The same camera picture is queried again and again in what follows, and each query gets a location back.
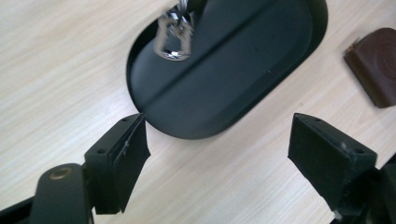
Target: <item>wooden table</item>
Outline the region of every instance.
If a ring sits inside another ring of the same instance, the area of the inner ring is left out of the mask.
[[[232,128],[188,141],[148,125],[152,156],[125,214],[96,223],[329,223],[324,200],[287,158],[292,115],[328,121],[396,152],[396,107],[378,109],[343,60],[358,37],[396,28],[393,0],[328,0],[318,49]],[[137,113],[125,82],[139,33],[171,0],[0,1],[0,210]]]

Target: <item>metal clasp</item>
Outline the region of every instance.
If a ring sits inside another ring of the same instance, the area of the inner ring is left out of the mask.
[[[180,3],[167,11],[158,19],[158,30],[154,51],[161,57],[171,61],[183,61],[191,55],[191,36],[193,32],[192,18],[187,12],[187,1]],[[169,35],[173,35],[180,42],[180,49],[173,50],[166,47]]]

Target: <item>wood grain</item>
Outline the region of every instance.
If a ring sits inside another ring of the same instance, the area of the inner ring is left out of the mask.
[[[139,33],[176,1],[0,1],[0,210],[136,113],[125,83]],[[148,126],[152,153],[125,214],[96,223],[329,223],[287,159],[292,115],[328,121],[378,153],[396,152],[396,107],[378,109],[343,61],[358,37],[396,28],[392,0],[328,0],[318,49],[232,128],[180,140]]]

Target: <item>black bracket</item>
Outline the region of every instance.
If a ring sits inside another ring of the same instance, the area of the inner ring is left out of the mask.
[[[376,153],[327,122],[293,118],[289,158],[340,224],[396,224],[396,156],[380,170]]]
[[[117,122],[85,154],[85,163],[64,164],[44,173],[35,196],[0,212],[0,223],[93,223],[97,214],[124,212],[150,156],[145,116]]]

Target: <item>brown leather case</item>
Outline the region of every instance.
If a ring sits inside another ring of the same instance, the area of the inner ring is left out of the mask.
[[[396,31],[381,28],[353,43],[345,60],[376,106],[396,105]]]

